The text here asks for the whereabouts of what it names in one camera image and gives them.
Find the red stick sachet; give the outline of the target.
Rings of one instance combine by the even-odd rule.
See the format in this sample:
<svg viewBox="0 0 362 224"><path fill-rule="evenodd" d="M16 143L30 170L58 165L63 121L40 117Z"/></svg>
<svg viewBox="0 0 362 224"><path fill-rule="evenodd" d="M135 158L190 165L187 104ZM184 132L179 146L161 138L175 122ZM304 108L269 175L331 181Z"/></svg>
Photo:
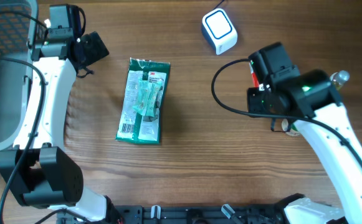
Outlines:
<svg viewBox="0 0 362 224"><path fill-rule="evenodd" d="M249 66L250 66L250 74L252 75L252 81L253 81L254 87L258 88L259 87L259 81L258 81L258 79L256 77L256 74L254 72L252 64L250 63Z"/></svg>

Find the green lid round container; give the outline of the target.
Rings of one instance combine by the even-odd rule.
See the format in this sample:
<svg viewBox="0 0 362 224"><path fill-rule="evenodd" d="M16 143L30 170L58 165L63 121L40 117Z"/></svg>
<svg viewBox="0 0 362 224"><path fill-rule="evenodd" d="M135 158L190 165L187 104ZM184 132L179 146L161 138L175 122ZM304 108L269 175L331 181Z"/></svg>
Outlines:
<svg viewBox="0 0 362 224"><path fill-rule="evenodd" d="M297 128L293 124L289 124L287 119L282 120L282 130L289 136L299 136Z"/></svg>

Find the mint green wipes pack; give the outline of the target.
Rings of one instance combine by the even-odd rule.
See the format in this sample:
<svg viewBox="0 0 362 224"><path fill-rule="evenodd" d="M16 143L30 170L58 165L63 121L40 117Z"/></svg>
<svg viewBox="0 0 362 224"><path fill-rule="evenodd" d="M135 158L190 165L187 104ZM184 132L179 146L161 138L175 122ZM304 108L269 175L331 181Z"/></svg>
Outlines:
<svg viewBox="0 0 362 224"><path fill-rule="evenodd" d="M161 82L149 82L148 80L139 79L138 96L132 107L134 111L142 116L155 116L158 93L161 87Z"/></svg>

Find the yellow liquid bottle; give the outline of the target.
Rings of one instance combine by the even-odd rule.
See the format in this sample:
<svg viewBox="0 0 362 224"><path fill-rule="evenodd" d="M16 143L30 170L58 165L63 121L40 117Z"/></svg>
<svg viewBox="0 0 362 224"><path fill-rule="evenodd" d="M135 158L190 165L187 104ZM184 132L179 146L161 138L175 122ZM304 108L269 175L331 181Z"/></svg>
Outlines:
<svg viewBox="0 0 362 224"><path fill-rule="evenodd" d="M343 85L350 79L350 73L341 70L331 75L330 80L335 88L339 91Z"/></svg>

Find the green 3M gloves package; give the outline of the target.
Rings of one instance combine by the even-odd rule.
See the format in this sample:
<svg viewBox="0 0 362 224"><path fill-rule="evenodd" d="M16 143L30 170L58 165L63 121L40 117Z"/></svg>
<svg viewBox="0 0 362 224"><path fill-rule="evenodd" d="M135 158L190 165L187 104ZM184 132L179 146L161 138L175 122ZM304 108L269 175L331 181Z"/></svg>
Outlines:
<svg viewBox="0 0 362 224"><path fill-rule="evenodd" d="M168 85L171 65L131 58L128 66L123 108L121 111L117 140L134 144L159 144L161 136L161 105ZM158 93L156 115L142 116L132 108L138 96L139 79L149 82L161 82Z"/></svg>

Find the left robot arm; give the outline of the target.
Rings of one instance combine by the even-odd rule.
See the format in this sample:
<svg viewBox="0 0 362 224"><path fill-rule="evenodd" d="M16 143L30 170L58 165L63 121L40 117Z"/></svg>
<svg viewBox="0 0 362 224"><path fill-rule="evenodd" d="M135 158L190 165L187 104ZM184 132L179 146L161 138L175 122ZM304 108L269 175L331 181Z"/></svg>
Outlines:
<svg viewBox="0 0 362 224"><path fill-rule="evenodd" d="M86 34L82 8L49 9L51 25L31 47L32 85L21 130L12 149L0 152L3 195L23 207L48 208L84 223L109 223L109 199L84 185L81 168L64 151L71 88L80 70L108 55L97 33Z"/></svg>

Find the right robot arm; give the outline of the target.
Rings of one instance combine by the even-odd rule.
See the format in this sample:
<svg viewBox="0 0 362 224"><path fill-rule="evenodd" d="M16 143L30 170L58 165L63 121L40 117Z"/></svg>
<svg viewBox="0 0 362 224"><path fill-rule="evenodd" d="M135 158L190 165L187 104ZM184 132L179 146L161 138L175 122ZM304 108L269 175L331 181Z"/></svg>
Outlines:
<svg viewBox="0 0 362 224"><path fill-rule="evenodd" d="M248 60L258 83L254 117L286 119L311 145L340 198L348 223L362 223L362 145L351 126L346 106L326 72L301 74L282 43L254 53Z"/></svg>

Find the white barcode scanner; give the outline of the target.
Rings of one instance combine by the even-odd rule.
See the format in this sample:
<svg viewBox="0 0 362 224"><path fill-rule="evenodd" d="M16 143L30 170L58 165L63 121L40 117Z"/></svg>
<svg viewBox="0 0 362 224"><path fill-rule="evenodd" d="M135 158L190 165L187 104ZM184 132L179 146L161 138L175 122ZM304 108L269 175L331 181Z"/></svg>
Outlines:
<svg viewBox="0 0 362 224"><path fill-rule="evenodd" d="M216 55L231 49L238 40L236 28L221 8L212 10L202 18L201 31Z"/></svg>

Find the grey plastic mesh basket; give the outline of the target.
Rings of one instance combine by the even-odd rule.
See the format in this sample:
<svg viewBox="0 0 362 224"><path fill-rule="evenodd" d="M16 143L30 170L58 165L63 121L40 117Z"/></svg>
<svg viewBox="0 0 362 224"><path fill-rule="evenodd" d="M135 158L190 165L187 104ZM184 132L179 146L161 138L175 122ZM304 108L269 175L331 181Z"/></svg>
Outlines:
<svg viewBox="0 0 362 224"><path fill-rule="evenodd" d="M36 0L0 1L0 151L12 147L25 117L31 51L44 35Z"/></svg>

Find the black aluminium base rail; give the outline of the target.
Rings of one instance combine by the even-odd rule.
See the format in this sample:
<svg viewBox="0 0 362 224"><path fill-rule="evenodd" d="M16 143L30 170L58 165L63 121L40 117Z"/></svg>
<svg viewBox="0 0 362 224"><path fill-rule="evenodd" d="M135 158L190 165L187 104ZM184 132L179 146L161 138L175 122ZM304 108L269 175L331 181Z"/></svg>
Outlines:
<svg viewBox="0 0 362 224"><path fill-rule="evenodd" d="M193 223L288 223L286 216L272 204L231 206L234 213L228 217L222 207L152 207L116 206L113 214L100 223L124 224L193 224Z"/></svg>

